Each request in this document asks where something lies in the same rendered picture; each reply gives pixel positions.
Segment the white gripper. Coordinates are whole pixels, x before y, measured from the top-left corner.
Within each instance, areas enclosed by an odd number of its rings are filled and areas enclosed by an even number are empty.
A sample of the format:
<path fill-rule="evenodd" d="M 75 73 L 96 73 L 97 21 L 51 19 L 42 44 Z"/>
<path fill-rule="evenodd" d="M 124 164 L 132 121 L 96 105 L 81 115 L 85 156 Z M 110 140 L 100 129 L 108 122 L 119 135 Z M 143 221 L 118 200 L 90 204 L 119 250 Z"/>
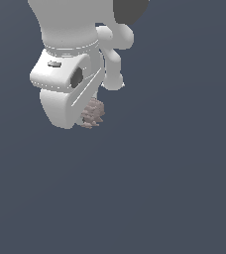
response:
<path fill-rule="evenodd" d="M 90 101 L 97 97 L 98 90 L 82 89 L 65 93 L 42 89 L 40 100 L 51 123 L 62 129 L 70 129 L 74 124 L 81 125 L 81 112 Z"/>

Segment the small pinkish-brown bumpy object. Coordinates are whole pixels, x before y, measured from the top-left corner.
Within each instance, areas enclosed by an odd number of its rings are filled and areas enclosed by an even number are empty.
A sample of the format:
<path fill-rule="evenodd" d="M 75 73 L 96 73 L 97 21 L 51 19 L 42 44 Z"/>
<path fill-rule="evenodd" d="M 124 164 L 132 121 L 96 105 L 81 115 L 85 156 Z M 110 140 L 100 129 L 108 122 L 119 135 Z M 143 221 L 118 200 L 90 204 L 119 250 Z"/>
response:
<path fill-rule="evenodd" d="M 81 113 L 82 127 L 91 129 L 98 126 L 104 114 L 104 104 L 96 98 L 91 98 Z"/>

